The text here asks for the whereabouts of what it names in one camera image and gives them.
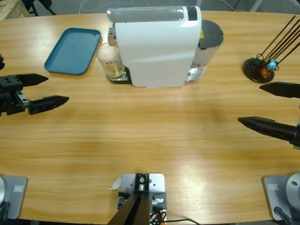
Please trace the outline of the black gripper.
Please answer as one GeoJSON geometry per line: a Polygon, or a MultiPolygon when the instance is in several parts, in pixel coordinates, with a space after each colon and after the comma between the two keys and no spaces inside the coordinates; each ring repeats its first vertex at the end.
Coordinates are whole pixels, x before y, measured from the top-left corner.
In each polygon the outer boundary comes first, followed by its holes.
{"type": "Polygon", "coordinates": [[[69,97],[50,96],[29,101],[22,93],[24,87],[35,86],[48,80],[38,74],[7,75],[0,77],[0,114],[12,115],[28,109],[30,115],[46,112],[65,104],[69,97]]]}
{"type": "MultiPolygon", "coordinates": [[[[259,87],[275,96],[300,98],[300,85],[289,82],[270,82],[259,87]]],[[[300,120],[297,126],[278,123],[262,117],[239,117],[238,121],[260,134],[288,141],[294,149],[300,149],[300,120]]]]}

